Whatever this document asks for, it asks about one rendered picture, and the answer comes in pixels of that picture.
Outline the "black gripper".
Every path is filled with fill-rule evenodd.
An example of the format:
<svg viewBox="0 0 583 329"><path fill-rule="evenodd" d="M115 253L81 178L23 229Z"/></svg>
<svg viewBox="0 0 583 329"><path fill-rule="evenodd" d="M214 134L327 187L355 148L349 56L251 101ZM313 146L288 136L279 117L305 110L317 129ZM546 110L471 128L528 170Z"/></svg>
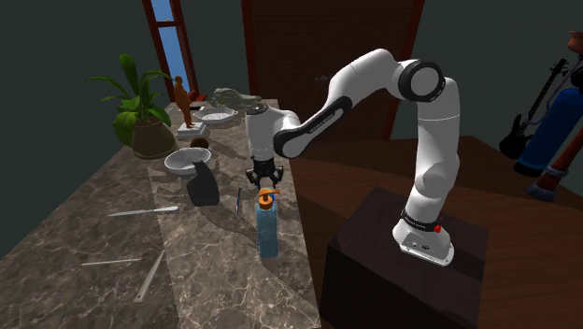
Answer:
<svg viewBox="0 0 583 329"><path fill-rule="evenodd" d="M282 166L275 166L274 158L261 161L253 159L253 169L246 171L249 182L255 185L258 190L261 189L261 178L270 178L273 186L276 187L282 181L283 173Z"/></svg>

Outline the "blue bottle with orange pump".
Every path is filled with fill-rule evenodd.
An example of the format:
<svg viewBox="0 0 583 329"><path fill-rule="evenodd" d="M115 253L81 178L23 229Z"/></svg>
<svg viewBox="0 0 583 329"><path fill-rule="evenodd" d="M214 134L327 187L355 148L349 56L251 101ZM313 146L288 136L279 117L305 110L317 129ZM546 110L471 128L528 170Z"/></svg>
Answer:
<svg viewBox="0 0 583 329"><path fill-rule="evenodd" d="M277 204L275 188L261 188L256 204L256 219L259 253L262 258L275 258L278 255Z"/></svg>

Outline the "white shallow dish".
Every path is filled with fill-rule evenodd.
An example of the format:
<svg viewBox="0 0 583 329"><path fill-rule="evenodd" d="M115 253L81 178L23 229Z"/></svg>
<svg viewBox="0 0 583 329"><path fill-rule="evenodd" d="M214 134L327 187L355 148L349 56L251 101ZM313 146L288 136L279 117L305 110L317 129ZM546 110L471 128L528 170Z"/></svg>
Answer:
<svg viewBox="0 0 583 329"><path fill-rule="evenodd" d="M238 112L228 107L204 107L196 111L194 117L204 124L221 124L233 119Z"/></svg>

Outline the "white bowl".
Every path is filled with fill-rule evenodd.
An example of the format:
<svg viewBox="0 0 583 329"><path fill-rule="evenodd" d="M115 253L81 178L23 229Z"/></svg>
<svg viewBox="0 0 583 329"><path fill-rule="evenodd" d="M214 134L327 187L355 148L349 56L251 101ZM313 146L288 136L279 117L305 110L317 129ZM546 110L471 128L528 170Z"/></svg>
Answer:
<svg viewBox="0 0 583 329"><path fill-rule="evenodd" d="M194 163L207 164L211 158L211 152L204 148L182 148L169 154L164 159L165 167L178 176L190 176L196 172Z"/></svg>

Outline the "grey green rock shape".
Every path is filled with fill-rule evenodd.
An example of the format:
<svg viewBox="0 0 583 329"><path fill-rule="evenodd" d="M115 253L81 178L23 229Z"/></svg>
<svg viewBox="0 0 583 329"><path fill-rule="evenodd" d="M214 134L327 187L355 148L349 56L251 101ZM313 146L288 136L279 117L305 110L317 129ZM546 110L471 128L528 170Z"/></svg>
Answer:
<svg viewBox="0 0 583 329"><path fill-rule="evenodd" d="M208 103L213 107L227 107L235 110L260 104L262 98L258 95L240 93L231 88L217 88Z"/></svg>

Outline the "brown human figure on base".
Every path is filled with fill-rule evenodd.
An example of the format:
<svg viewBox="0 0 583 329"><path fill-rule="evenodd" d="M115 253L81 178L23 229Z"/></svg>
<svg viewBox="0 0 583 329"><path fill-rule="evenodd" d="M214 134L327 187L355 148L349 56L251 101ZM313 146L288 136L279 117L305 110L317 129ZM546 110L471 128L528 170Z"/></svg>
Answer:
<svg viewBox="0 0 583 329"><path fill-rule="evenodd" d="M178 109L183 115L184 123L180 125L177 131L177 139L187 139L190 137L200 136L206 129L203 122L193 122L191 114L191 100L182 86L182 78L175 76L174 96Z"/></svg>

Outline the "silver knife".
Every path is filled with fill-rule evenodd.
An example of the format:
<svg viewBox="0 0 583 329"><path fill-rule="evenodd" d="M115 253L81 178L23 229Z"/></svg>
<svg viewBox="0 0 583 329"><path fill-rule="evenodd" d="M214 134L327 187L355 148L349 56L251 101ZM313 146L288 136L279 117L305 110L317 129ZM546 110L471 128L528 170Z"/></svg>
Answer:
<svg viewBox="0 0 583 329"><path fill-rule="evenodd" d="M138 214L146 214L146 213L154 213L154 212L167 212L167 211L176 211L178 210L177 206L172 207L158 207L153 209L137 209L137 210L129 210L123 212L116 212L107 215L108 217L121 217L121 216L131 216L131 215L138 215Z"/></svg>

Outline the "dark brown door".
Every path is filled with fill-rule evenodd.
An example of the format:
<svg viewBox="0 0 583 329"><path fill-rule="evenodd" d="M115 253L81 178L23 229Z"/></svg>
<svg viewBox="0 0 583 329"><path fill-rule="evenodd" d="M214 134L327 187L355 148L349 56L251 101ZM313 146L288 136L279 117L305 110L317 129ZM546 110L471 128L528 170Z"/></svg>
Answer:
<svg viewBox="0 0 583 329"><path fill-rule="evenodd" d="M249 90L306 120L328 80L375 49L410 58L425 0L241 0Z"/></svg>

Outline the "green potted plant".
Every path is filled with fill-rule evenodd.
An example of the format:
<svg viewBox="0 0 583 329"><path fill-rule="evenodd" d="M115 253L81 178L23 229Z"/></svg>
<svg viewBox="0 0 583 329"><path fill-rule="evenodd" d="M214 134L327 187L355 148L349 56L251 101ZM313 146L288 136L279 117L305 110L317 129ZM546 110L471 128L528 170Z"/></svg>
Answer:
<svg viewBox="0 0 583 329"><path fill-rule="evenodd" d="M103 81L120 92L119 95L102 98L101 102L113 99L121 101L121 104L117 106L118 114L112 125L117 139L122 144L130 147L135 156L140 159L164 158L178 149L178 143L170 130L172 123L167 111L154 102L160 93L152 92L149 86L154 78L162 77L170 81L173 79L160 70L149 70L139 77L131 55L123 53L119 60L131 90L134 92L133 96L110 77L96 76L83 81Z"/></svg>

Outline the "grey metal ruler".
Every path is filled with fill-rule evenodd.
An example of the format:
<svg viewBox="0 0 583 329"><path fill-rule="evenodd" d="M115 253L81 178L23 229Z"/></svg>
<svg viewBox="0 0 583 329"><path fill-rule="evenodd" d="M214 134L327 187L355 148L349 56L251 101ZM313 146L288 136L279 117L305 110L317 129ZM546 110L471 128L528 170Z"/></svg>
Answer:
<svg viewBox="0 0 583 329"><path fill-rule="evenodd" d="M149 287L153 281L153 278L160 266L160 263L162 262L162 259L164 257L165 254L165 250L162 250L158 256L158 258L156 259L156 261L154 262L154 264L152 265L149 273L147 274L147 276L145 277L142 285L140 286L137 295L135 296L134 299L134 303L142 303L145 299L145 296L148 293Z"/></svg>

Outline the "red framed window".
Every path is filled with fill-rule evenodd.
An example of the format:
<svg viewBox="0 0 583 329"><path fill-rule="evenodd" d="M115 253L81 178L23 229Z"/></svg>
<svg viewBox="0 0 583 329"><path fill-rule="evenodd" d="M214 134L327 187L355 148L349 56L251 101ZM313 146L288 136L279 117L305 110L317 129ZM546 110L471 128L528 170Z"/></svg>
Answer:
<svg viewBox="0 0 583 329"><path fill-rule="evenodd" d="M141 0L161 70L180 76L192 101L204 101L199 91L180 0Z"/></svg>

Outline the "dark robot stand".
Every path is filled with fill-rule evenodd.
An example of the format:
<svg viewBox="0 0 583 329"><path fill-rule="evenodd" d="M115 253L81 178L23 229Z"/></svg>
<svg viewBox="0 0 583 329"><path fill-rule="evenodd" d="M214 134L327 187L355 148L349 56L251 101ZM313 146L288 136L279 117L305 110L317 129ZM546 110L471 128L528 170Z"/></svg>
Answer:
<svg viewBox="0 0 583 329"><path fill-rule="evenodd" d="M487 230L450 215L442 267L402 252L391 230L405 197L376 187L328 245L321 317L335 329L477 329Z"/></svg>

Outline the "black electric guitar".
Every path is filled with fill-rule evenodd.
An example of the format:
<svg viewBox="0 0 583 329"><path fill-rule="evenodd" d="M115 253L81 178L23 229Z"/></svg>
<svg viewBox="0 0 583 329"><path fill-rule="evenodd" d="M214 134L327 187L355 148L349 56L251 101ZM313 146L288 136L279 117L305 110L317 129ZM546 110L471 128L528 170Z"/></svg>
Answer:
<svg viewBox="0 0 583 329"><path fill-rule="evenodd" d="M508 157L509 159L517 160L520 155L524 152L528 141L532 138L532 136L524 135L526 128L528 127L530 121L532 120L536 110L539 108L540 104L542 103L545 95L547 94L548 89L550 88L554 79L559 75L562 74L563 76L566 75L566 65L568 62L565 59L560 59L555 65L550 68L551 74L547 79L546 84L544 85L541 92L538 94L536 100L534 101L533 105L531 106L526 119L522 119L522 115L518 114L515 120L513 121L511 132L508 136L506 136L500 143L499 149L500 152Z"/></svg>

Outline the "blue cylinder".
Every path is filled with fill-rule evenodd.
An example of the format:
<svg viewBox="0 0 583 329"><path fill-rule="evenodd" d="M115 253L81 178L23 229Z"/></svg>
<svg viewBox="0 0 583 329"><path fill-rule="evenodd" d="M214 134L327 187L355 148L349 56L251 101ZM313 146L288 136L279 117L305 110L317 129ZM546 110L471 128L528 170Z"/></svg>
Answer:
<svg viewBox="0 0 583 329"><path fill-rule="evenodd" d="M582 116L583 94L579 89L569 88L559 92L550 112L514 165L514 170L527 177L539 177Z"/></svg>

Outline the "brown pole with grey foot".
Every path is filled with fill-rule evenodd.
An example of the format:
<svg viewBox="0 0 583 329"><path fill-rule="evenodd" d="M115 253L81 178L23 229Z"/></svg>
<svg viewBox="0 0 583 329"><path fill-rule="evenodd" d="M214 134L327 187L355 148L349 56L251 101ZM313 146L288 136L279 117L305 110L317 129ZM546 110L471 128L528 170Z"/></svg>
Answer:
<svg viewBox="0 0 583 329"><path fill-rule="evenodd" d="M525 192L538 200L553 202L556 196L556 188L562 178L569 173L569 166L574 161L583 147L583 127L578 131L575 138L565 148L563 153L552 164L548 165L545 174L538 181L531 184Z"/></svg>

